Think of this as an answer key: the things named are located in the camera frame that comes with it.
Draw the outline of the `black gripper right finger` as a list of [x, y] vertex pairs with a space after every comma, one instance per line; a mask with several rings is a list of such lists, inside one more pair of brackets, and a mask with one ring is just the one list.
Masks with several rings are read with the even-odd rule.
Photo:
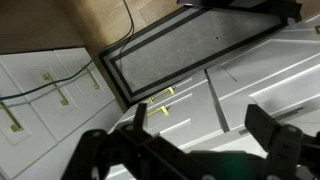
[[245, 127], [268, 153], [263, 176], [267, 180], [300, 180], [298, 166], [320, 179], [320, 136], [310, 136], [290, 124], [280, 124], [256, 104], [247, 106]]

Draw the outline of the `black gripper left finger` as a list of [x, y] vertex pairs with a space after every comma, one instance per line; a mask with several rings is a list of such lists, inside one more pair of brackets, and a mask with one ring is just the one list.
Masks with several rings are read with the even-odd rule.
[[134, 120], [82, 134], [61, 180], [105, 180], [123, 165], [137, 180], [186, 180], [187, 155], [160, 136], [143, 129], [146, 105], [139, 104]]

